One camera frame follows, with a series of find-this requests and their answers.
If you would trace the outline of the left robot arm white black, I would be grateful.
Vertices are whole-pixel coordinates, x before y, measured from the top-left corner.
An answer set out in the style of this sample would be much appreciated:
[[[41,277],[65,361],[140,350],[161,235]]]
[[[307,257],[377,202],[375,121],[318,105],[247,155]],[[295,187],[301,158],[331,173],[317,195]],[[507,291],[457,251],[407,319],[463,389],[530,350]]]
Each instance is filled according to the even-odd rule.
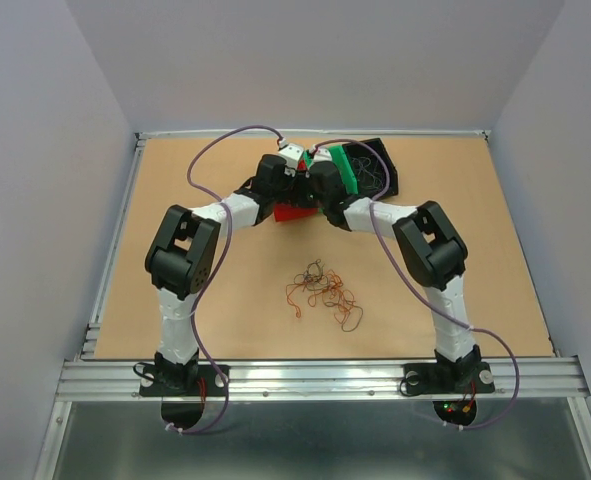
[[[198,381],[199,344],[191,326],[198,295],[209,284],[218,241],[255,226],[277,204],[306,197],[304,153],[288,146],[265,154],[256,173],[240,188],[204,207],[168,208],[145,258],[145,270],[157,290],[162,319],[154,362],[138,372],[166,395],[185,395]]]

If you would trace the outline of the red plastic bin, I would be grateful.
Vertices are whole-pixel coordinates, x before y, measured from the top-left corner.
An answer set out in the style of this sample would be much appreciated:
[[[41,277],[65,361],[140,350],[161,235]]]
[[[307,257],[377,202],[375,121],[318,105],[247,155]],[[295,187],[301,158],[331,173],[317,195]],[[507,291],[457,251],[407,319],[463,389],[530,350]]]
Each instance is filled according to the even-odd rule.
[[[308,169],[304,160],[300,161],[296,172],[306,172]],[[315,200],[315,206],[313,208],[293,208],[284,204],[279,203],[279,195],[277,197],[276,205],[273,210],[273,215],[276,222],[286,222],[292,220],[298,220],[305,217],[310,217],[318,213],[318,206]]]

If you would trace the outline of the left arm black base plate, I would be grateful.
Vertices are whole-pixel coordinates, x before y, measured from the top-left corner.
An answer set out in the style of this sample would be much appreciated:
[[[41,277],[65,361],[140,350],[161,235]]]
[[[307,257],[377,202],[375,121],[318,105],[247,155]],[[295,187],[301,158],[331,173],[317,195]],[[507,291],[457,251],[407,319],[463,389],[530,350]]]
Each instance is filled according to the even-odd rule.
[[[188,373],[160,373],[152,363],[137,362],[132,367],[139,378],[139,395],[144,398],[198,396],[223,398],[223,380],[210,364],[199,363]]]

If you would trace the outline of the black plastic bin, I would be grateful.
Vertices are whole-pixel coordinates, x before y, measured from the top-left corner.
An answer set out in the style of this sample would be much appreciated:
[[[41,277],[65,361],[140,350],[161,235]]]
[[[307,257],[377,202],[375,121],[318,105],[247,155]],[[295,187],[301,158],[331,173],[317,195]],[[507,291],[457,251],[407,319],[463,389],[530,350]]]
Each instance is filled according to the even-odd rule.
[[[361,144],[350,142],[343,146],[357,179],[361,195],[373,197],[386,191],[380,199],[387,199],[399,194],[399,179],[383,141],[380,138],[362,140]]]

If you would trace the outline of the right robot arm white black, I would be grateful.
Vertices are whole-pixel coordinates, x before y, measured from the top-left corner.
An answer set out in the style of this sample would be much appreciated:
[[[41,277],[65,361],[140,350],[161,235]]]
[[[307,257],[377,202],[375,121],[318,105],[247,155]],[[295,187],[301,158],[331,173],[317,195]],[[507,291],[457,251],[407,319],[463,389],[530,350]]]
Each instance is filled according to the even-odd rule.
[[[330,161],[309,168],[312,190],[329,222],[351,232],[369,232],[379,241],[394,239],[401,251],[408,287],[424,289],[419,300],[431,311],[435,361],[403,365],[402,391],[423,394],[480,393],[491,390],[480,373],[482,361],[464,299],[468,250],[449,218],[434,201],[403,207],[350,195],[338,168]]]

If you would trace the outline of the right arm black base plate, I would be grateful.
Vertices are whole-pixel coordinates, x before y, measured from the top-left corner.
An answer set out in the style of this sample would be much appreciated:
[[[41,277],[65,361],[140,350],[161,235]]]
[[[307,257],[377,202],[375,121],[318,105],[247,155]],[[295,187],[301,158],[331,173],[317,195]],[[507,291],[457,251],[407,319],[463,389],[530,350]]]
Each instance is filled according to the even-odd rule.
[[[403,365],[398,390],[403,396],[490,394],[495,392],[493,380],[484,382],[482,371],[489,371],[485,362],[468,371],[457,371],[438,363],[406,363]]]

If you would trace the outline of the green plastic bin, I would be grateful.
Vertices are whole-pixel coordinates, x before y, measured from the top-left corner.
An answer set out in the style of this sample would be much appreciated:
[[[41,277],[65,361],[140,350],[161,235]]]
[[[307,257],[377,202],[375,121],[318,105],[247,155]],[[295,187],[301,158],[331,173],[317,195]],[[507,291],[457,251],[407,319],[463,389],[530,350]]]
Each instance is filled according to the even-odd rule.
[[[343,146],[324,146],[324,149],[326,149],[329,152],[329,155],[332,158],[333,163],[338,168],[347,192],[349,194],[358,194],[359,190],[357,179],[355,177],[355,174],[353,173],[349,156],[346,154]]]

